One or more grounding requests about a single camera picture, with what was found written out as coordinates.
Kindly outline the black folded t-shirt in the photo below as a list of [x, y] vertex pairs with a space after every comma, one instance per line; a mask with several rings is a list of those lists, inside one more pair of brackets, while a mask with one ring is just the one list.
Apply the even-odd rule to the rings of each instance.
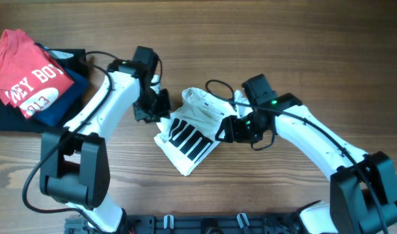
[[49, 129], [62, 127], [83, 108], [83, 94], [89, 86], [89, 69], [85, 61], [84, 49], [53, 49], [50, 55], [56, 56], [74, 81], [74, 84], [48, 109], [26, 119], [18, 108], [4, 105], [0, 100], [0, 131], [43, 133]]

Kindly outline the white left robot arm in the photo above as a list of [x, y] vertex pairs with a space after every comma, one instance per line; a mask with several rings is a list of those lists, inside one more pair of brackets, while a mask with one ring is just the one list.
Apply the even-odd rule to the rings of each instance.
[[133, 233], [125, 210], [108, 193], [110, 169], [106, 142], [128, 108], [136, 121], [168, 118], [171, 102], [160, 89], [157, 53], [137, 47], [131, 60], [114, 58], [105, 81], [86, 107], [60, 130], [42, 135], [40, 162], [30, 177], [40, 175], [40, 191], [77, 212], [65, 233]]

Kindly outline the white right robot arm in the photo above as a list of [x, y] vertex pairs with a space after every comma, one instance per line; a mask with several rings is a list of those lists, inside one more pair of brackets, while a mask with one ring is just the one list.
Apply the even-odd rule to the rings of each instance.
[[271, 131], [302, 151], [330, 182], [329, 202], [315, 201], [296, 212], [300, 233], [388, 233], [397, 223], [397, 175], [387, 154], [351, 145], [293, 94], [278, 96], [262, 74], [241, 87], [252, 111], [224, 118], [216, 140], [254, 145]]

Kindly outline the red printed t-shirt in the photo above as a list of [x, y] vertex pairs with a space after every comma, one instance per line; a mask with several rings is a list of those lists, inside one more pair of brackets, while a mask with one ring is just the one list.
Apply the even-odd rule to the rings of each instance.
[[50, 107], [73, 80], [47, 51], [21, 30], [0, 38], [0, 100], [30, 118]]

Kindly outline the blue folded t-shirt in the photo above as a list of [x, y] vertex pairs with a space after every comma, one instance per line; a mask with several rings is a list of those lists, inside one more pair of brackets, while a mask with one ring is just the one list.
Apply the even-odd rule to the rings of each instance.
[[85, 60], [84, 49], [0, 49], [0, 131], [41, 133], [80, 111]]

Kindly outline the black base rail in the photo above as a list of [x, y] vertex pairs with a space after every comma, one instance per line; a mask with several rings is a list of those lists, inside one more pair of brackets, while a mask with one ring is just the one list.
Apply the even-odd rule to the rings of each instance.
[[302, 234], [306, 233], [296, 213], [240, 213], [223, 216], [131, 215], [119, 233], [136, 234]]

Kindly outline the white t-shirt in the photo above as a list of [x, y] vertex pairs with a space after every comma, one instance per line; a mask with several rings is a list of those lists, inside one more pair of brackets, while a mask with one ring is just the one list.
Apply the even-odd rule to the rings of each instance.
[[199, 88], [185, 89], [182, 103], [169, 118], [157, 123], [161, 132], [154, 141], [176, 169], [188, 176], [219, 144], [215, 135], [222, 120], [231, 115], [242, 118], [252, 109], [233, 107]]

